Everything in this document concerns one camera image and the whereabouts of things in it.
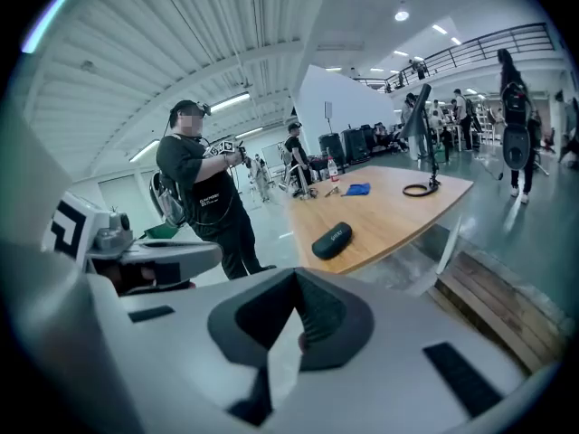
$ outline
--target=railing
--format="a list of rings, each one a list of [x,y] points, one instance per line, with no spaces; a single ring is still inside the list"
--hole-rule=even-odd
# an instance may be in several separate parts
[[[435,53],[419,63],[422,65],[424,77],[427,78],[473,62],[496,60],[497,50],[500,48],[506,48],[511,54],[545,52],[555,49],[546,24],[526,24],[488,33],[477,39]],[[374,90],[388,93],[388,87],[390,87],[390,91],[395,91],[421,80],[418,75],[419,70],[408,66],[386,79],[356,80]]]

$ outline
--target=man's hand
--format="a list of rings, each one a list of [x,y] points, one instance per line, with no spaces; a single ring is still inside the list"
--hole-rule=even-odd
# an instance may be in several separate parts
[[[239,148],[235,148],[235,152],[231,153],[229,155],[225,155],[225,160],[227,161],[227,164],[235,167],[236,165],[239,165],[242,163],[242,152],[239,150]]]

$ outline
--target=water bottle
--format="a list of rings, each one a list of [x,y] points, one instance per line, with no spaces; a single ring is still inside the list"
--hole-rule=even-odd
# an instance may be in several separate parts
[[[340,177],[337,175],[337,165],[330,153],[327,154],[327,172],[332,186],[336,188],[340,183]]]

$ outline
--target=table top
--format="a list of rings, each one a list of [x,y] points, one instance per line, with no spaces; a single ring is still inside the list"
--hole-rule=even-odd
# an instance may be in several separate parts
[[[371,184],[366,196],[324,195],[329,180],[312,185],[318,198],[292,199],[286,211],[298,247],[299,265],[333,273],[348,273],[381,259],[426,231],[472,187],[472,182],[438,175],[436,193],[412,198],[402,193],[408,184],[426,183],[430,174],[394,167],[370,165],[340,176],[340,191],[351,184]],[[352,227],[349,245],[335,258],[322,260],[311,251],[312,243],[339,222]]]

